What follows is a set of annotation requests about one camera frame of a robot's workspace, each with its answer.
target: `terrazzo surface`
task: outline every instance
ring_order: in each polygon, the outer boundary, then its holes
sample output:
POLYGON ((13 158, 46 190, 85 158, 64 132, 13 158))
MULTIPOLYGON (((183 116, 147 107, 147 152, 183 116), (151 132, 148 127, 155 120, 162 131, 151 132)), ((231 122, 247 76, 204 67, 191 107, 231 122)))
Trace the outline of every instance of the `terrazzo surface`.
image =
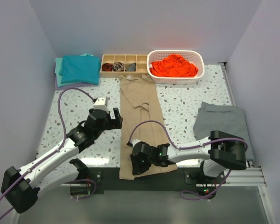
MULTIPOLYGON (((94 98, 107 96, 108 108, 120 109, 118 78, 101 78, 99 86, 83 87, 94 98)), ((205 65, 205 74, 196 84, 156 84, 163 119, 169 135, 177 144, 196 141, 193 125, 201 102, 216 105, 231 105, 225 79, 220 65, 205 65)), ((37 157, 43 155, 63 138, 61 121, 57 111, 57 100, 61 91, 56 91, 49 117, 38 148, 37 157)), ((83 93, 69 90, 61 100, 61 111, 67 132, 86 120, 92 101, 83 93)), ((120 130, 104 132, 94 145, 75 158, 80 158, 88 166, 119 167, 120 130)), ((200 161, 188 160, 178 163, 179 167, 196 167, 200 161)))

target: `folded teal cloth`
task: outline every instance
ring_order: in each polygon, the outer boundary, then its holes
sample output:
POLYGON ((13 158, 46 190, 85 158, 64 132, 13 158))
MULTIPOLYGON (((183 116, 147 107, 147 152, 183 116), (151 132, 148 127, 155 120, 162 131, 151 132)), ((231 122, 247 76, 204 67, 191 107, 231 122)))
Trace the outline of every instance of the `folded teal cloth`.
MULTIPOLYGON (((81 56, 93 56, 89 54, 82 54, 81 56)), ((56 80, 57 80, 57 86, 58 87, 63 87, 65 85, 69 84, 75 84, 75 83, 61 83, 62 75, 60 74, 61 68, 62 68, 62 57, 57 57, 55 59, 55 74, 56 74, 56 80)))
POLYGON ((98 85, 100 62, 98 57, 63 56, 61 83, 90 83, 98 85))

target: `white wall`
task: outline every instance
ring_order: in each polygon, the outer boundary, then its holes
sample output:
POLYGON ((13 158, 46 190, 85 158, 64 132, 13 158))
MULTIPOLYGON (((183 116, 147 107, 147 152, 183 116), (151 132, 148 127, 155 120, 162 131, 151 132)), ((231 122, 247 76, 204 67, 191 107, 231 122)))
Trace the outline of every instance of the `white wall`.
MULTIPOLYGON (((0 0, 0 189, 7 168, 35 157, 53 96, 54 57, 28 0, 0 0)), ((11 207, 2 201, 0 215, 11 207)))
POLYGON ((193 49, 226 62, 261 0, 30 0, 58 56, 193 49))
POLYGON ((263 0, 227 63, 280 223, 280 0, 263 0))

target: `white plastic basket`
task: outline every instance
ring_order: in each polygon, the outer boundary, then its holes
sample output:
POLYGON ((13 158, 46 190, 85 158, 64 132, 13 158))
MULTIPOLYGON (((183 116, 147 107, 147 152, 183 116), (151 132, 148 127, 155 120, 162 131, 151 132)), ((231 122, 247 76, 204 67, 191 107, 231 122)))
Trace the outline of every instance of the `white plastic basket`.
POLYGON ((163 84, 194 84, 204 75, 204 64, 200 54, 192 50, 154 50, 147 57, 147 71, 155 83, 163 84), (154 76, 149 69, 152 62, 161 61, 171 54, 183 56, 198 68, 198 73, 193 78, 158 77, 154 76))

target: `red-orange cloth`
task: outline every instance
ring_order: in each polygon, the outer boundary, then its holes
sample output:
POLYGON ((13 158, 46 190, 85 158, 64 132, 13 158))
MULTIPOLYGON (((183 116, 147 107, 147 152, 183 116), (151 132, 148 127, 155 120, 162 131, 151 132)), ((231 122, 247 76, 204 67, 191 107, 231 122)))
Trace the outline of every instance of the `red-orange cloth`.
POLYGON ((150 72, 159 77, 194 77, 198 68, 181 55, 171 54, 162 61, 152 62, 150 72))

